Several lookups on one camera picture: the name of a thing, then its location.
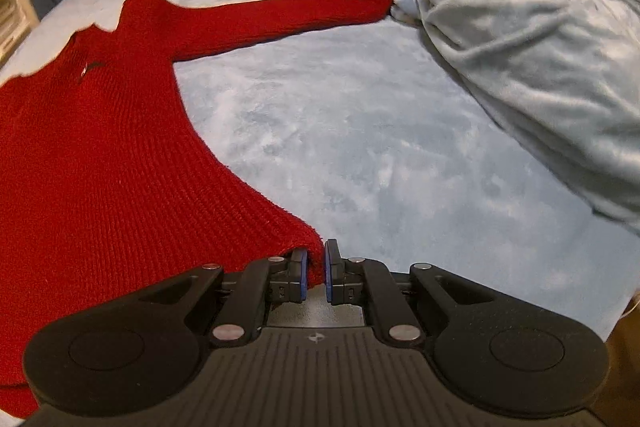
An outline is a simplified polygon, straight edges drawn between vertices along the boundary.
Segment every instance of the light blue blanket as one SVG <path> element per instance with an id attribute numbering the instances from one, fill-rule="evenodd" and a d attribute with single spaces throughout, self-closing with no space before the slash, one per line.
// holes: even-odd
<path id="1" fill-rule="evenodd" d="M 596 212 L 637 233 L 640 0 L 416 1 L 487 113 Z"/>
<path id="2" fill-rule="evenodd" d="M 78 28 L 115 28 L 123 1 L 62 2 L 0 70 L 0 84 L 43 67 Z M 397 8 L 420 18 L 415 0 Z M 387 18 L 175 70 L 187 114 L 213 154 L 322 237 L 336 237 L 345 256 L 395 271 L 433 263 L 606 338 L 640 282 L 640 238 L 593 216 L 446 66 L 422 22 Z M 310 295 L 321 299 L 321 291 Z M 341 310 L 325 314 L 315 304 L 294 307 L 298 325 L 330 325 L 325 315 Z"/>

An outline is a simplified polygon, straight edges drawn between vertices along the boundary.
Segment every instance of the bed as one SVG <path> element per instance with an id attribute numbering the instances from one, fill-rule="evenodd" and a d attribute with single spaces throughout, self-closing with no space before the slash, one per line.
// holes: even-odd
<path id="1" fill-rule="evenodd" d="M 0 83 L 43 66 L 78 28 L 115 28 L 123 1 L 64 0 Z M 638 236 L 594 214 L 503 131 L 421 27 L 388 17 L 174 67 L 191 123 L 217 158 L 324 239 L 337 238 L 343 256 L 395 271 L 436 264 L 603 339 L 639 285 Z M 321 288 L 302 311 L 272 316 L 308 326 L 358 320 L 322 304 Z"/>

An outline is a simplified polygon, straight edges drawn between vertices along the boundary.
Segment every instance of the shelf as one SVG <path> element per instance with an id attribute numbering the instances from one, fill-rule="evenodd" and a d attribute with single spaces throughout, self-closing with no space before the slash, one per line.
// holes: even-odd
<path id="1" fill-rule="evenodd" d="M 9 35 L 0 44 L 0 65 L 4 65 L 4 63 L 15 51 L 18 45 L 29 34 L 29 31 L 30 31 L 29 22 L 26 18 L 23 17 L 20 23 L 14 28 L 14 31 L 11 32 L 11 35 Z"/>

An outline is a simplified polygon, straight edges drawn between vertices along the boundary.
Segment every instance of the ribbed knit texture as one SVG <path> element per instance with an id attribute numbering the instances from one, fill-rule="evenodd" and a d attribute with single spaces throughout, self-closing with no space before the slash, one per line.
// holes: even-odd
<path id="1" fill-rule="evenodd" d="M 310 284 L 322 281 L 318 234 L 216 160 L 172 62 L 374 22 L 391 2 L 126 0 L 116 30 L 77 32 L 0 88 L 0 409 L 33 412 L 22 352 L 63 315 L 203 263 L 238 271 L 295 247 L 310 250 Z"/>

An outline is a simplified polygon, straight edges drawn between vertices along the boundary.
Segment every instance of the knit sweater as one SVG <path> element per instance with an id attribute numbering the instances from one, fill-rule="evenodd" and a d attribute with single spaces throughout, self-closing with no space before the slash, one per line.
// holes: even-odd
<path id="1" fill-rule="evenodd" d="M 0 409 L 36 404 L 22 352 L 63 315 L 194 266 L 226 271 L 322 244 L 212 155 L 172 63 L 384 17 L 392 0 L 263 0 L 190 9 L 126 0 L 113 32 L 76 32 L 0 88 Z"/>

